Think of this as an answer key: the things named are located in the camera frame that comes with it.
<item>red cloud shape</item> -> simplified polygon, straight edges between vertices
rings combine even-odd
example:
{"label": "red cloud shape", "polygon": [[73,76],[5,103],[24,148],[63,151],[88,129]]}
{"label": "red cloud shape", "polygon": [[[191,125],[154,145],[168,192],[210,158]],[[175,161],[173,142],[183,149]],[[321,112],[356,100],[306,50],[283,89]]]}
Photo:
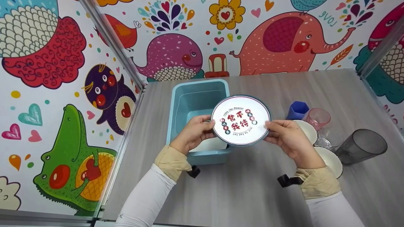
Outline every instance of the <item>red cloud shape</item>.
{"label": "red cloud shape", "polygon": [[27,86],[57,89],[77,78],[78,69],[84,65],[85,48],[86,39],[76,21],[71,17],[59,18],[48,44],[27,56],[3,58],[2,65]]}

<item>light blue container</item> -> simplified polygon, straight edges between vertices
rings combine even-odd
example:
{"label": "light blue container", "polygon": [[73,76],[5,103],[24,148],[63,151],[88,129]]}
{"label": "light blue container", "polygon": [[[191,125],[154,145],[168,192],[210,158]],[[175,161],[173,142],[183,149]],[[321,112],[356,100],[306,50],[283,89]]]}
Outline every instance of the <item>light blue container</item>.
{"label": "light blue container", "polygon": [[[178,84],[173,88],[166,144],[181,132],[188,121],[198,115],[212,114],[214,107],[229,96],[229,85],[221,79]],[[188,153],[191,165],[225,163],[229,149]]]}

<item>blue cup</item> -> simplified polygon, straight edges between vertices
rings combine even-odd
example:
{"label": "blue cup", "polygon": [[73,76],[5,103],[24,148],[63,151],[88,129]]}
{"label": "blue cup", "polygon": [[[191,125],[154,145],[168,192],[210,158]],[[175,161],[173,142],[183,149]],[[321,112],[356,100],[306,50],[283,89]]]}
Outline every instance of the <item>blue cup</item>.
{"label": "blue cup", "polygon": [[289,107],[289,113],[286,120],[301,120],[310,110],[305,102],[294,101]]}

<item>white sleeve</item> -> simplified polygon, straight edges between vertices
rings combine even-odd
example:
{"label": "white sleeve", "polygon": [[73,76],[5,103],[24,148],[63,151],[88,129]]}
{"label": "white sleeve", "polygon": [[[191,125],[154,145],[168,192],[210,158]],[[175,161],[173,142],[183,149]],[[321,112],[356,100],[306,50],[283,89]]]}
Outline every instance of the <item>white sleeve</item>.
{"label": "white sleeve", "polygon": [[314,227],[364,227],[342,192],[306,200]]}
{"label": "white sleeve", "polygon": [[175,184],[153,164],[130,193],[116,219],[115,227],[152,226]]}

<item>hand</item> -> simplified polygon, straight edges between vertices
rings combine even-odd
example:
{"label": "hand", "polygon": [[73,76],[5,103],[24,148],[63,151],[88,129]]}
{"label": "hand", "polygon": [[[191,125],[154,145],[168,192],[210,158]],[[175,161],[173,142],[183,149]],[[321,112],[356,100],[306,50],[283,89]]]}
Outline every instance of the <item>hand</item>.
{"label": "hand", "polygon": [[212,128],[215,121],[210,120],[210,115],[201,115],[191,118],[179,135],[171,142],[170,146],[187,155],[205,139],[215,137]]}
{"label": "hand", "polygon": [[317,169],[326,166],[296,122],[274,120],[265,122],[265,125],[270,132],[264,140],[278,145],[286,155],[295,161],[298,168]]}

